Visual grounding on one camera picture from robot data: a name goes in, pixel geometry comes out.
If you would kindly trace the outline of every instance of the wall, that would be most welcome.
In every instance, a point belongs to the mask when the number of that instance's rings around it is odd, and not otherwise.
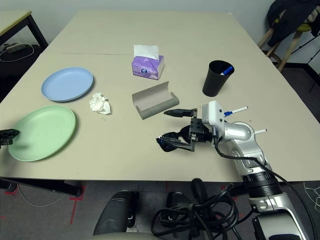
[[[133,10],[133,11],[217,11],[230,12],[258,42],[268,29],[266,14],[274,0],[0,0],[0,10],[32,10],[32,16],[48,42],[57,34],[80,10]],[[310,34],[304,34],[304,42]],[[12,41],[34,43],[33,36],[27,29],[18,33]],[[283,53],[288,43],[283,43],[277,53]],[[312,43],[292,56],[291,62],[306,63],[318,49],[320,41]],[[314,63],[320,72],[320,62]]]

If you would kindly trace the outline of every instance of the table leg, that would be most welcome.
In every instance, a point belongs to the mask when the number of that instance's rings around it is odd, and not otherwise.
[[[29,178],[1,178],[1,181],[22,184],[34,188],[44,189],[51,192],[58,192],[74,197],[79,197],[82,194],[81,186],[72,186],[65,183],[63,180],[48,180],[48,179],[29,179]]]
[[[292,39],[292,41],[290,43],[290,46],[289,46],[288,50],[285,52],[284,57],[282,58],[282,61],[281,61],[280,65],[279,65],[279,67],[278,67],[279,72],[281,72],[282,69],[284,69],[287,61],[289,60],[292,52],[294,51],[297,43],[299,42],[299,39],[300,39],[301,35],[302,35],[301,31],[296,31],[295,32],[295,34],[293,36],[293,39]]]
[[[6,192],[13,192],[16,188],[17,184],[0,179],[0,189],[5,189]]]
[[[42,50],[45,50],[46,47],[48,47],[48,43],[45,39],[45,37],[42,35],[40,29],[38,28],[34,18],[29,15],[27,17],[29,23],[28,23],[28,27],[30,29],[30,31],[32,32],[33,36],[35,37],[36,41],[39,43],[40,47],[42,48]]]

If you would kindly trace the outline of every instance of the stool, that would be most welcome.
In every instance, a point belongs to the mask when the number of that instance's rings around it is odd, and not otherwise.
[[[276,24],[279,22],[279,18],[277,18],[274,21]],[[295,31],[293,39],[290,43],[289,48],[287,49],[287,51],[285,52],[283,59],[281,60],[281,58],[279,56],[277,56],[274,52],[276,51],[276,49],[278,48],[278,46],[280,45],[281,41],[276,43],[269,51],[263,51],[265,53],[265,55],[268,58],[274,58],[277,61],[277,64],[275,65],[276,68],[279,70],[279,72],[282,71],[282,69],[285,67],[288,59],[290,58],[292,52],[294,51],[297,43],[299,42],[299,39],[302,35],[302,33],[304,32],[309,32],[311,31],[311,27],[308,23],[302,23]],[[262,39],[257,43],[257,46],[261,49],[261,47],[263,46],[263,44],[269,39],[269,37],[271,37],[271,35],[274,33],[274,28],[271,27],[266,34],[262,37]]]

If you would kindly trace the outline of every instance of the tissue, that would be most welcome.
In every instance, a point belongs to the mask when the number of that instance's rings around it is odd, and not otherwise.
[[[134,45],[133,52],[133,75],[158,80],[164,68],[164,56],[159,55],[159,47]]]
[[[159,60],[159,47],[150,45],[133,45],[133,55],[135,57],[145,57]]]
[[[93,94],[92,97],[93,99],[89,101],[90,109],[92,111],[104,115],[111,113],[110,105],[106,101],[108,99],[105,96],[103,96],[101,92]]]

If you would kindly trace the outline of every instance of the purple tissue box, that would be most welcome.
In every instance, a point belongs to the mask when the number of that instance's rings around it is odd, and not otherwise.
[[[159,60],[135,56],[131,64],[133,75],[158,80],[164,69],[164,60],[164,56],[161,55],[159,55]]]

